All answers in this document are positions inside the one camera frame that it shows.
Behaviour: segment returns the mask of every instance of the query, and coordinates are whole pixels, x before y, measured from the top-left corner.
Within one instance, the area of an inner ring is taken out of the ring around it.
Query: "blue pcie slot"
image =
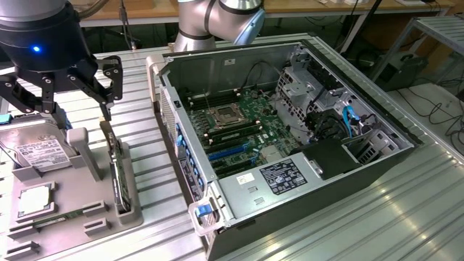
[[[210,155],[208,160],[216,160],[216,159],[224,158],[227,156],[244,152],[247,149],[248,149],[248,144],[244,144],[240,147],[232,148],[227,151]]]

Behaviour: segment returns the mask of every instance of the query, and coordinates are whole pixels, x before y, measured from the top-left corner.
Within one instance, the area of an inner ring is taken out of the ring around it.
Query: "metal table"
[[[446,16],[446,17],[419,17],[411,19],[408,25],[404,28],[404,31],[402,32],[398,40],[395,41],[395,44],[392,45],[391,49],[388,50],[384,58],[376,65],[372,74],[370,78],[375,81],[387,64],[390,59],[392,58],[394,54],[398,53],[398,51],[402,48],[402,45],[404,41],[407,40],[411,31],[414,29],[422,30],[424,34],[434,37],[440,43],[447,45],[451,49],[455,50],[460,55],[464,55],[464,17],[455,15],[455,16]],[[420,44],[415,44],[410,50],[416,50]]]
[[[371,187],[308,216],[222,260],[418,260],[462,259],[464,250],[464,162],[432,132],[372,81],[319,39],[306,34],[260,38],[256,42],[308,39],[390,113],[424,141],[411,158]],[[130,143],[144,224],[64,251],[44,260],[204,260],[176,175],[151,111],[146,57],[167,48],[115,53],[126,69],[124,99],[116,103],[114,129]],[[32,85],[27,88],[39,91]],[[92,147],[103,146],[96,103],[82,92],[59,94],[76,127],[90,129]],[[0,231],[6,231],[11,189],[8,162],[2,160]]]

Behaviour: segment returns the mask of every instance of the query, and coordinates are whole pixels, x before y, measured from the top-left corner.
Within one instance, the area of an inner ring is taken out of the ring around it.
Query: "blue cable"
[[[348,118],[348,113],[351,115],[351,117],[355,119],[355,120],[360,120],[360,116],[356,115],[355,113],[355,110],[354,110],[354,107],[351,105],[347,105],[344,108],[343,108],[343,113],[342,113],[342,116],[343,116],[343,121],[348,127],[348,132],[350,132],[350,138],[354,137],[354,133],[351,131],[351,124],[350,124],[350,118]]]

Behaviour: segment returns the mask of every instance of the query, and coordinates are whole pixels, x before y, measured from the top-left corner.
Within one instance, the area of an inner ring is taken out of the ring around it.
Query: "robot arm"
[[[67,0],[2,0],[0,46],[15,64],[15,74],[0,77],[0,96],[22,112],[58,117],[54,94],[79,89],[98,101],[111,120],[110,108],[123,96],[122,60],[94,57],[79,14]],[[108,88],[95,78],[98,70],[112,80]],[[23,88],[18,78],[42,88],[42,97]]]
[[[176,52],[215,48],[215,36],[251,44],[264,24],[262,0],[178,0]]]

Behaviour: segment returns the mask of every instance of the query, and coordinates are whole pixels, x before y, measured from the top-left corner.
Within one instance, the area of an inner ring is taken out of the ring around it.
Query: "hard drive label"
[[[26,144],[15,149],[31,166],[36,168],[54,166],[70,161],[68,155],[66,155],[60,142],[56,139]]]
[[[308,183],[292,159],[260,169],[272,193],[280,195]]]

